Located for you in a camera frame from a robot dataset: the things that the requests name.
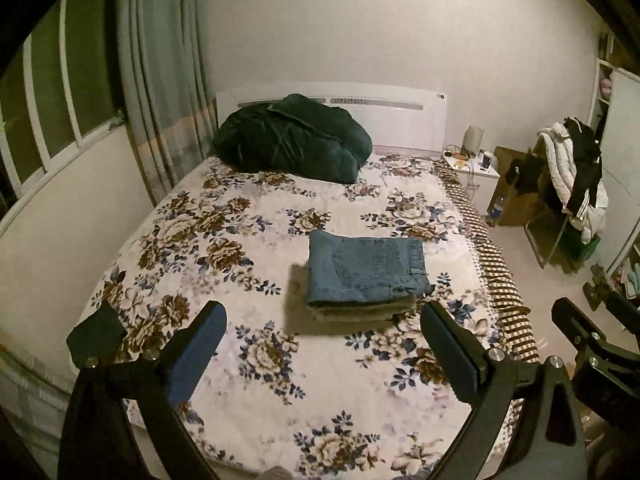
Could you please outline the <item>plastic water bottle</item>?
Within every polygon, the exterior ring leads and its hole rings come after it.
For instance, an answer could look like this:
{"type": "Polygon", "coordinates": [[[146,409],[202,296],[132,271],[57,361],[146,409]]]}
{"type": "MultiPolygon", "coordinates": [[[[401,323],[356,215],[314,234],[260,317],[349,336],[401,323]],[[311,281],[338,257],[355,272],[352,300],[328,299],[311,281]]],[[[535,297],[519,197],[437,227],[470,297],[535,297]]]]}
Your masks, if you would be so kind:
{"type": "Polygon", "coordinates": [[[499,196],[494,200],[494,203],[491,205],[491,208],[488,211],[488,215],[486,218],[488,226],[495,226],[500,219],[500,216],[503,212],[504,206],[504,197],[499,196]]]}

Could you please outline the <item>blue denim jeans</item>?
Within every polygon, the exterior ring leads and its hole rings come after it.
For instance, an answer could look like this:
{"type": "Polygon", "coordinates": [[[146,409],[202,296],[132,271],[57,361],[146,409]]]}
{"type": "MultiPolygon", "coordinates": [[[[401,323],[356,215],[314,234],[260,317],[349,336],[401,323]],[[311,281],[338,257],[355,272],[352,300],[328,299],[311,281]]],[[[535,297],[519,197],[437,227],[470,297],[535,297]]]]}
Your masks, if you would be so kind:
{"type": "Polygon", "coordinates": [[[377,306],[418,299],[432,290],[418,238],[309,234],[311,307],[377,306]]]}

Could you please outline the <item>dark green velvet pillow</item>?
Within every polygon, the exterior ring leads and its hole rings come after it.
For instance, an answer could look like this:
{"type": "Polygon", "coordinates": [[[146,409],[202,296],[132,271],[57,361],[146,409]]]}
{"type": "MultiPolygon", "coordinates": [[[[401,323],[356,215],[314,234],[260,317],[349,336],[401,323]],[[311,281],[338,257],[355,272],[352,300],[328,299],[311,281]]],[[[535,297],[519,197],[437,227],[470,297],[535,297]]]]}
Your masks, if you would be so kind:
{"type": "Polygon", "coordinates": [[[282,171],[353,184],[373,143],[344,108],[294,93],[232,113],[216,133],[214,152],[241,172],[282,171]]]}

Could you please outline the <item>white wardrobe shelf unit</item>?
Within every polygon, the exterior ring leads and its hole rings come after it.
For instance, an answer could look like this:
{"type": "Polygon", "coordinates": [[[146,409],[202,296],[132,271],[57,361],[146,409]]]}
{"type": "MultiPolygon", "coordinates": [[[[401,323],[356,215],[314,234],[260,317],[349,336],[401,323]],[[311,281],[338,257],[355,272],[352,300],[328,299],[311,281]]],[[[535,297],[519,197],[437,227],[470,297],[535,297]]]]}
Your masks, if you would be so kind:
{"type": "Polygon", "coordinates": [[[639,265],[639,76],[623,68],[625,51],[599,38],[589,125],[602,130],[602,182],[608,193],[597,263],[620,285],[639,265]]]}

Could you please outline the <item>grey window curtain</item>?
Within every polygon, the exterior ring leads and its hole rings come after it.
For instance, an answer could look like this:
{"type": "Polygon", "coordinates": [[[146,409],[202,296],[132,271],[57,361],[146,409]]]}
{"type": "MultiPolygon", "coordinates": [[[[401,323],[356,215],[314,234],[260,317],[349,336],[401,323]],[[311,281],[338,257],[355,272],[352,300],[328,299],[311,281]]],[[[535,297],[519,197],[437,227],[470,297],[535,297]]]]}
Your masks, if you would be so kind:
{"type": "Polygon", "coordinates": [[[117,0],[117,52],[130,140],[160,202],[212,151],[201,0],[117,0]]]}

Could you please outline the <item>black garment on chair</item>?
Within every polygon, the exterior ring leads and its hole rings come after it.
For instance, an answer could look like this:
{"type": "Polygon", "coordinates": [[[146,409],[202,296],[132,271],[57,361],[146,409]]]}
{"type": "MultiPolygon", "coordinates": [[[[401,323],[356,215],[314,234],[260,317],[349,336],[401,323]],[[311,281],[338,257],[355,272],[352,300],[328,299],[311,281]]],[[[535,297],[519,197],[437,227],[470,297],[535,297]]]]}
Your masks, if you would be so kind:
{"type": "Polygon", "coordinates": [[[576,218],[584,214],[586,205],[596,206],[598,185],[602,178],[602,132],[592,130],[580,120],[567,117],[564,127],[573,142],[573,160],[576,167],[572,194],[566,209],[576,218]]]}

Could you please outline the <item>brown cardboard box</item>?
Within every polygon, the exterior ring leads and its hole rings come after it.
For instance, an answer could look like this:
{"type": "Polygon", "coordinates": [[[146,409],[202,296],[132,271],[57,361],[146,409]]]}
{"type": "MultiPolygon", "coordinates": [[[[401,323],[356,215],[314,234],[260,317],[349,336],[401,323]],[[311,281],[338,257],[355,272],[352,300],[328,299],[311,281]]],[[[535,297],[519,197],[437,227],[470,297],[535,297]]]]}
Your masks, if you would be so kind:
{"type": "Polygon", "coordinates": [[[500,176],[491,203],[503,199],[499,226],[525,226],[541,212],[539,179],[546,166],[544,160],[531,152],[520,152],[498,146],[495,150],[500,176]]]}

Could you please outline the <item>white framed window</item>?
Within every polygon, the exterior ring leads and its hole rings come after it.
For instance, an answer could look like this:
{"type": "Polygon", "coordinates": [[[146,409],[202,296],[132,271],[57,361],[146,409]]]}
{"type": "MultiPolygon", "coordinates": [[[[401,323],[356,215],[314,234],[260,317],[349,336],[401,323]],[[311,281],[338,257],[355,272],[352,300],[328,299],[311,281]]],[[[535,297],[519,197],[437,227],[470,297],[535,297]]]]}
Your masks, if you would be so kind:
{"type": "Polygon", "coordinates": [[[1,226],[124,121],[116,0],[58,0],[1,78],[1,226]]]}

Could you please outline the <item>floral white bed blanket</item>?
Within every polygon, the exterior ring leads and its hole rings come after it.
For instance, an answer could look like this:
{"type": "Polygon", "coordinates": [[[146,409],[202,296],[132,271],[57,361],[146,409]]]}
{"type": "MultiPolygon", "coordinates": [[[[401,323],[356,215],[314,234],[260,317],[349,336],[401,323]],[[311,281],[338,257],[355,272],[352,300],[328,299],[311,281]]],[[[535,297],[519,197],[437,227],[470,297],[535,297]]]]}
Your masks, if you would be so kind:
{"type": "Polygon", "coordinates": [[[126,241],[85,314],[111,306],[122,362],[166,344],[210,300],[221,344],[179,416],[205,457],[299,479],[426,478],[469,407],[411,312],[332,322],[307,301],[315,230],[420,240],[432,297],[486,347],[538,349],[502,253],[444,162],[372,156],[355,183],[242,174],[210,158],[126,241]]]}

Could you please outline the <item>grey table lamp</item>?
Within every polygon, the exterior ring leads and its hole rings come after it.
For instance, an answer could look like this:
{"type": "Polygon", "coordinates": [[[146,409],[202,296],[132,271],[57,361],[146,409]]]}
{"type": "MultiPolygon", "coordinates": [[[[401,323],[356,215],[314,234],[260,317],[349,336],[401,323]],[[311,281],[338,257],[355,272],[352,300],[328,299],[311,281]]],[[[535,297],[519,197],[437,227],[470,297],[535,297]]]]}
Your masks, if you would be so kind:
{"type": "Polygon", "coordinates": [[[469,126],[464,133],[461,145],[461,153],[469,157],[475,157],[480,152],[484,130],[477,126],[469,126]]]}

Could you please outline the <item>metal frame chair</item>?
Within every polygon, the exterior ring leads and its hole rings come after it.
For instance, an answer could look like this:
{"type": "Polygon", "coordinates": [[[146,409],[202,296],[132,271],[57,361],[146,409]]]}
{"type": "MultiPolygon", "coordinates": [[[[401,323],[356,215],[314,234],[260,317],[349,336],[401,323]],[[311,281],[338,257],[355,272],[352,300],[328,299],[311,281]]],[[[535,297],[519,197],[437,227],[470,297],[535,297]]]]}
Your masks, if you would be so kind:
{"type": "Polygon", "coordinates": [[[542,208],[539,214],[524,226],[525,234],[532,245],[540,266],[546,266],[556,255],[561,255],[574,270],[582,267],[596,252],[600,243],[600,233],[590,243],[582,244],[580,232],[570,224],[570,212],[563,214],[561,203],[551,183],[549,169],[546,166],[539,179],[539,196],[542,208]]]}

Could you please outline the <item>white puffer jacket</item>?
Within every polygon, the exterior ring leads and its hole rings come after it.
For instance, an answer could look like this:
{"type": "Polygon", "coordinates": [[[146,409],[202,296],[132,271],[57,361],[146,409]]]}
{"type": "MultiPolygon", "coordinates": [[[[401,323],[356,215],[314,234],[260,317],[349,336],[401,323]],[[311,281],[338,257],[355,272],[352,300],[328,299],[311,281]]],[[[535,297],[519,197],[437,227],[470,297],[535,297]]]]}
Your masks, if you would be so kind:
{"type": "MultiPolygon", "coordinates": [[[[561,211],[566,214],[577,179],[574,143],[570,132],[559,122],[542,128],[537,132],[534,153],[546,159],[551,183],[561,203],[561,211]]],[[[599,181],[593,192],[586,192],[578,214],[570,214],[570,224],[580,232],[582,244],[590,243],[604,229],[606,208],[608,193],[602,181],[599,181]]]]}

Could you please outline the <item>white nightstand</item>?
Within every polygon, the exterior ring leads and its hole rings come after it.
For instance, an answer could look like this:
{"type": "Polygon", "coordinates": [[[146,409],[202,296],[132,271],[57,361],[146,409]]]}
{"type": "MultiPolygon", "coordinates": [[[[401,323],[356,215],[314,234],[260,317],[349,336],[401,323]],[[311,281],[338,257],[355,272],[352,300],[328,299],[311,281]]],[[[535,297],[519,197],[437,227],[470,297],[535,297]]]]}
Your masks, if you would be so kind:
{"type": "Polygon", "coordinates": [[[477,211],[486,216],[500,178],[497,170],[491,166],[484,168],[478,157],[462,160],[450,152],[443,152],[442,160],[457,174],[477,211]]]}

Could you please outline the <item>white bed headboard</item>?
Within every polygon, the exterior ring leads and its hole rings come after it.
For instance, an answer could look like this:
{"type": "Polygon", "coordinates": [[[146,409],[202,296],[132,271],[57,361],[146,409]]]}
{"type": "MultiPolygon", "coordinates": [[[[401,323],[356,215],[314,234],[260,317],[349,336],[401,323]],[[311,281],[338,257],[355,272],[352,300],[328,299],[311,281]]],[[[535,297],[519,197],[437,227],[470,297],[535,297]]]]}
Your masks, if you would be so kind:
{"type": "Polygon", "coordinates": [[[387,84],[278,81],[249,84],[216,94],[218,122],[244,106],[301,94],[347,110],[369,133],[374,146],[437,153],[445,147],[445,93],[387,84]]]}

